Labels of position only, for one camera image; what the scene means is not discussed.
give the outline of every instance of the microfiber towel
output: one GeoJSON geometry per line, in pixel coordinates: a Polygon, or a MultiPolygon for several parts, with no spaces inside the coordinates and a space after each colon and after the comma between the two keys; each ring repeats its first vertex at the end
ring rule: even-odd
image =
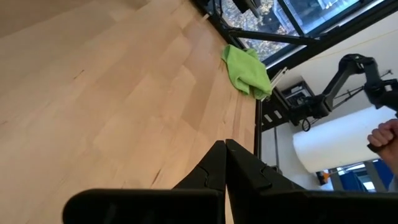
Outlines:
{"type": "Polygon", "coordinates": [[[254,49],[243,51],[228,45],[221,58],[226,63],[229,79],[235,88],[246,95],[250,94],[252,88],[257,100],[271,95],[272,87],[266,66],[259,61],[254,49]]]}

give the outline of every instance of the paper towel roll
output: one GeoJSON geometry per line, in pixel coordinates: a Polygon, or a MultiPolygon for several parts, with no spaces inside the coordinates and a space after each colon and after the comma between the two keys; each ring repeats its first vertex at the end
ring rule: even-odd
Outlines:
{"type": "Polygon", "coordinates": [[[309,172],[377,159],[367,137],[380,123],[395,118],[395,111],[373,106],[293,135],[298,159],[309,172]]]}

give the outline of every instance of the glass pane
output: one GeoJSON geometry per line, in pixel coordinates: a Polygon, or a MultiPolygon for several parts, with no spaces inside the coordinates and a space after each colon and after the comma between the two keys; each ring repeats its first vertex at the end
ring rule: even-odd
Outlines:
{"type": "Polygon", "coordinates": [[[363,183],[363,185],[365,185],[366,189],[368,189],[368,190],[374,190],[374,185],[372,182],[366,182],[366,183],[363,183]]]}
{"type": "MultiPolygon", "coordinates": [[[[298,35],[277,0],[261,0],[261,5],[258,8],[259,18],[256,18],[250,10],[241,13],[233,0],[222,0],[221,3],[224,12],[223,18],[233,27],[271,34],[298,35]]],[[[286,43],[263,40],[241,40],[257,51],[260,60],[265,60],[287,45],[286,43]]]]}
{"type": "Polygon", "coordinates": [[[285,0],[305,33],[343,12],[359,0],[285,0]]]}
{"type": "Polygon", "coordinates": [[[348,168],[347,170],[356,170],[356,169],[360,169],[360,168],[364,168],[365,164],[359,164],[353,167],[348,168]]]}

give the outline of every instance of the robotic arm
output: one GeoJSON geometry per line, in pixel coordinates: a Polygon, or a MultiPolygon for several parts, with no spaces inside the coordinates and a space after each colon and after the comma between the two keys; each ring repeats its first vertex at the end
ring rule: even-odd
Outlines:
{"type": "MultiPolygon", "coordinates": [[[[347,79],[355,74],[366,75],[364,91],[371,104],[376,109],[386,106],[398,111],[398,81],[381,80],[377,63],[372,57],[360,54],[345,55],[339,63],[338,71],[325,90],[317,96],[309,96],[300,106],[292,108],[292,112],[301,118],[312,116],[323,118],[333,110],[333,99],[347,79]]],[[[381,149],[368,145],[370,150],[378,152],[381,149]]]]}

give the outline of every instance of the wood grain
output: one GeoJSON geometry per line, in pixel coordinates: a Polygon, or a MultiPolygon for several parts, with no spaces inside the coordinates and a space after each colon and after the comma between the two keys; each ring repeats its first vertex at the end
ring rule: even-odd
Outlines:
{"type": "Polygon", "coordinates": [[[0,9],[1,223],[61,223],[90,188],[170,189],[218,139],[253,150],[255,101],[231,85],[226,43],[191,2],[0,9]]]}

